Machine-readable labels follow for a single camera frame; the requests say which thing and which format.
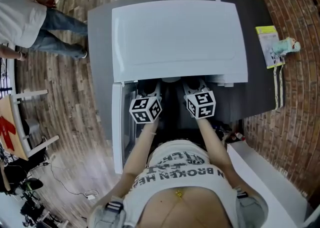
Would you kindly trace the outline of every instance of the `man standing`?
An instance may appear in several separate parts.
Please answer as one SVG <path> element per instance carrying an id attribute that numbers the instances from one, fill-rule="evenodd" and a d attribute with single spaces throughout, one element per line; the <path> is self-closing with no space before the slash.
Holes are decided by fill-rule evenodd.
<path id="1" fill-rule="evenodd" d="M 55 0 L 0 0 L 0 43 L 52 52 L 74 59 L 87 57 L 79 44 L 68 44 L 47 30 L 69 30 L 87 36 L 85 23 L 67 16 L 55 8 Z M 21 52 L 0 45 L 0 57 L 24 61 Z"/>

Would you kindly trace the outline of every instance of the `white t-shirt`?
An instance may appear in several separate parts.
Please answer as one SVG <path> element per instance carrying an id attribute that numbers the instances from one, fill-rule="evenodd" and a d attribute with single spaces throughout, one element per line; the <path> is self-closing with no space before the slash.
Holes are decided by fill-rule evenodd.
<path id="1" fill-rule="evenodd" d="M 0 43 L 30 48 L 46 14 L 47 7 L 32 0 L 0 0 Z"/>

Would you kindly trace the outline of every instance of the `gray table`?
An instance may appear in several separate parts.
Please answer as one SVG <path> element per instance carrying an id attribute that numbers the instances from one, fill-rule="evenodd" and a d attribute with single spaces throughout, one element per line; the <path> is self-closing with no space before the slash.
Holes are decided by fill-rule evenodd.
<path id="1" fill-rule="evenodd" d="M 89 51 L 95 98 L 108 139 L 112 136 L 111 94 L 114 82 L 112 9 L 153 1 L 163 0 L 117 0 L 90 10 L 88 13 Z M 255 27 L 271 26 L 273 22 L 264 0 L 221 1 L 236 5 L 243 32 L 248 68 L 248 83 L 236 83 L 234 87 L 207 84 L 213 90 L 216 98 L 215 119 L 229 123 L 273 110 L 276 107 L 273 69 L 266 69 L 263 52 L 255 31 Z"/>

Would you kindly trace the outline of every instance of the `table top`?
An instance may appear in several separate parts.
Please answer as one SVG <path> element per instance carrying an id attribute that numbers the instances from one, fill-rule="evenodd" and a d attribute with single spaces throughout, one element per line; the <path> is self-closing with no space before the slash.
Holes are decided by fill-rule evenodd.
<path id="1" fill-rule="evenodd" d="M 6 152 L 27 161 L 28 157 L 18 135 L 17 126 L 12 111 L 12 105 L 13 103 L 10 95 L 0 99 L 0 139 Z M 9 149 L 7 146 L 10 141 L 14 150 Z"/>
<path id="2" fill-rule="evenodd" d="M 107 139 L 112 136 L 112 9 L 163 0 L 117 0 L 88 12 L 90 65 L 95 99 Z M 275 83 L 272 69 L 266 69 L 263 51 L 255 30 L 273 25 L 264 0 L 221 0 L 237 8 L 247 57 L 248 82 L 234 87 L 207 83 L 216 99 L 214 118 L 224 123 L 275 109 Z"/>

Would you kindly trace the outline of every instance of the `appliance door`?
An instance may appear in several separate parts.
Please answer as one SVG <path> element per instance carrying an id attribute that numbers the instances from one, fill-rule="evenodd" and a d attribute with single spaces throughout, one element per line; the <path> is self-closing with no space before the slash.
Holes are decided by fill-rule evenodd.
<path id="1" fill-rule="evenodd" d="M 136 95 L 137 83 L 112 85 L 112 147 L 114 170 L 117 174 L 122 174 L 136 142 L 136 123 L 129 113 L 131 101 Z"/>

